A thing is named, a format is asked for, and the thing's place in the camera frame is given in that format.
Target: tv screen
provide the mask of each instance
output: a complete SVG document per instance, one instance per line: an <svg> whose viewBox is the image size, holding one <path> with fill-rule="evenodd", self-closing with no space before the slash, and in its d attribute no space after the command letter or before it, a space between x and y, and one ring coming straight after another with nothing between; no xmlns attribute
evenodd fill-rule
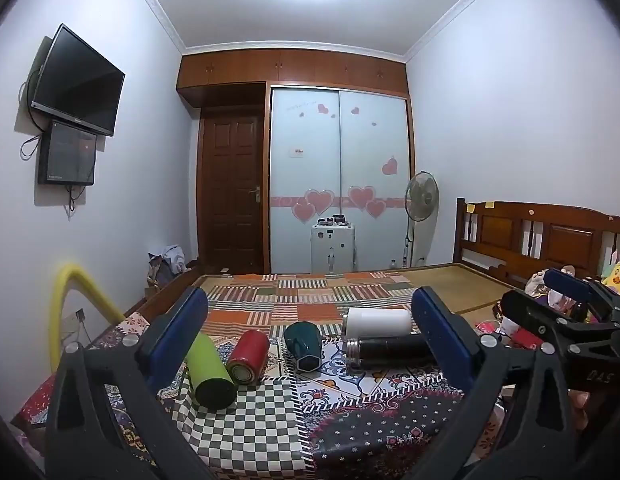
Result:
<svg viewBox="0 0 620 480"><path fill-rule="evenodd" d="M65 25L56 31L32 107L112 136L125 75Z"/></svg>

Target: door frame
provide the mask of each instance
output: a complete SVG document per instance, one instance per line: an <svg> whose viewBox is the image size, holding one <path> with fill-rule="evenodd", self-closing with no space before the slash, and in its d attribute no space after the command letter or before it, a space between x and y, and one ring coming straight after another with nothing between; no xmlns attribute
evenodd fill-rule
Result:
<svg viewBox="0 0 620 480"><path fill-rule="evenodd" d="M263 110L263 179L261 183L261 212L263 214L263 272L270 274L272 262L270 260L270 229L269 229L269 165L270 165L270 137L271 137L271 110L272 89L276 88L309 88L313 90L349 90L365 94L398 97L405 100L406 115L408 121L408 153L410 156L410 178L416 174L416 156L414 144L414 123L412 118L412 103L410 94L394 91L379 91L371 88L354 87L334 83L317 83L304 81L266 81L266 102Z"/></svg>
<svg viewBox="0 0 620 480"><path fill-rule="evenodd" d="M197 250L199 251L199 265L205 268L205 215L203 214L203 136L205 135L205 120L214 117L228 116L231 114L238 115L253 115L257 116L259 121L266 124L265 117L263 116L263 109L261 105L239 105L239 106L216 106L216 107L202 107L199 114L199 133L197 136L197 174L195 182L195 208L197 214ZM256 127L256 141L261 142L260 149L265 153L265 146L263 146L263 137L259 135L260 124L257 123ZM261 221L263 222L263 211L267 209L264 206L264 194L261 190ZM269 272L269 266L264 265L264 273Z"/></svg>

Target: blue gripper pad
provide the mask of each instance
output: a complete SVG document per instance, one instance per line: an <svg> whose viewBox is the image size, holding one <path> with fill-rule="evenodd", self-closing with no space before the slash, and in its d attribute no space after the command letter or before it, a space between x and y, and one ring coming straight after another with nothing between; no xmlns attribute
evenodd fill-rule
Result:
<svg viewBox="0 0 620 480"><path fill-rule="evenodd" d="M450 386L468 393L474 385L478 336L461 316L452 314L430 286L412 294L412 318Z"/></svg>
<svg viewBox="0 0 620 480"><path fill-rule="evenodd" d="M206 317L205 292L189 286L144 332L136 358L153 394L174 380Z"/></svg>
<svg viewBox="0 0 620 480"><path fill-rule="evenodd" d="M579 303L587 303L591 299L587 282L565 272L560 272L560 270L548 269L543 277L543 283L552 290L565 294L568 298Z"/></svg>

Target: black box on wall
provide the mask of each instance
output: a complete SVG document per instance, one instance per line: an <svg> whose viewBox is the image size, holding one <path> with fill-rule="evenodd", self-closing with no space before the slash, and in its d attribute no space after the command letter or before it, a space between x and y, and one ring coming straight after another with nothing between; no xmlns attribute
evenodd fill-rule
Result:
<svg viewBox="0 0 620 480"><path fill-rule="evenodd" d="M41 136L39 184L91 186L97 136L61 121L51 121Z"/></svg>

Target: wooden headboard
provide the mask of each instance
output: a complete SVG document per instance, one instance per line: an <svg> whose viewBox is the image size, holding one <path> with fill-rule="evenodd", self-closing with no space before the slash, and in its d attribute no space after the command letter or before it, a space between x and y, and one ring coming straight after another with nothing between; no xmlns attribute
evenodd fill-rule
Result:
<svg viewBox="0 0 620 480"><path fill-rule="evenodd" d="M619 216L566 205L456 200L454 262L514 286L565 265L574 266L578 277L598 276L617 248ZM472 256L500 262L477 264Z"/></svg>

